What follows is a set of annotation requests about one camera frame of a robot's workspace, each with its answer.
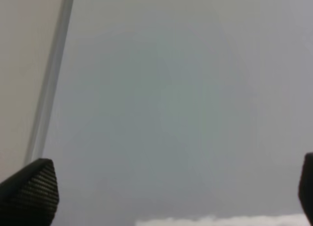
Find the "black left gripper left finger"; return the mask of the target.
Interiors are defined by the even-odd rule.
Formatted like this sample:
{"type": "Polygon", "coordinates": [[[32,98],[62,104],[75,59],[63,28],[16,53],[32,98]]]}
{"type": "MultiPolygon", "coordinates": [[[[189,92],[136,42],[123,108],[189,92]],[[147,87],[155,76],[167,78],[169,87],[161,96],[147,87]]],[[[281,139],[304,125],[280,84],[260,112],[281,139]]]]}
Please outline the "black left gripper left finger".
{"type": "Polygon", "coordinates": [[[49,226],[59,204],[54,163],[39,158],[0,183],[2,226],[49,226]]]}

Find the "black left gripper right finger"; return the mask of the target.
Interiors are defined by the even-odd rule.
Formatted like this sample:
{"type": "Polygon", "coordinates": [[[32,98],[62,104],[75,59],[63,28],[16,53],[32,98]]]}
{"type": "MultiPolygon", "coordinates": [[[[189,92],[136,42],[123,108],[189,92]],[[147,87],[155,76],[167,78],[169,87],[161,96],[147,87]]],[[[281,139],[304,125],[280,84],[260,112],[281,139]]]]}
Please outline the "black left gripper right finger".
{"type": "Polygon", "coordinates": [[[301,207],[310,223],[313,225],[313,154],[306,153],[302,166],[298,198],[301,207]]]}

